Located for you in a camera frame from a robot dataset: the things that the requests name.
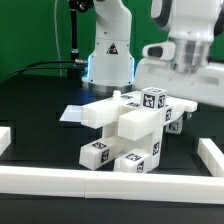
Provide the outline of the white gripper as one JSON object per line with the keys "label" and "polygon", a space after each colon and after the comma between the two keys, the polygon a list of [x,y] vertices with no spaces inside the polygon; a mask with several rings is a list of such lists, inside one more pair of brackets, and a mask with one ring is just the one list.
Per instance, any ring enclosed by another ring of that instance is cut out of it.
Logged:
{"label": "white gripper", "polygon": [[173,97],[224,107],[224,64],[209,63],[193,74],[177,73],[165,62],[143,58],[136,68],[135,88],[165,89]]}

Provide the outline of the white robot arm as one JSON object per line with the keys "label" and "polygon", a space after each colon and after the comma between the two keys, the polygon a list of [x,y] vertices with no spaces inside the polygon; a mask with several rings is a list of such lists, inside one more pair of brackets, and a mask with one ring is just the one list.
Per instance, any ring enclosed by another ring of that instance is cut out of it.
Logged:
{"label": "white robot arm", "polygon": [[224,107],[224,63],[209,58],[216,36],[224,33],[224,0],[151,0],[150,17],[167,32],[162,42],[148,42],[139,55],[134,43],[153,29],[132,21],[122,0],[93,0],[95,46],[82,82],[108,92],[115,88],[163,88],[168,94]]}

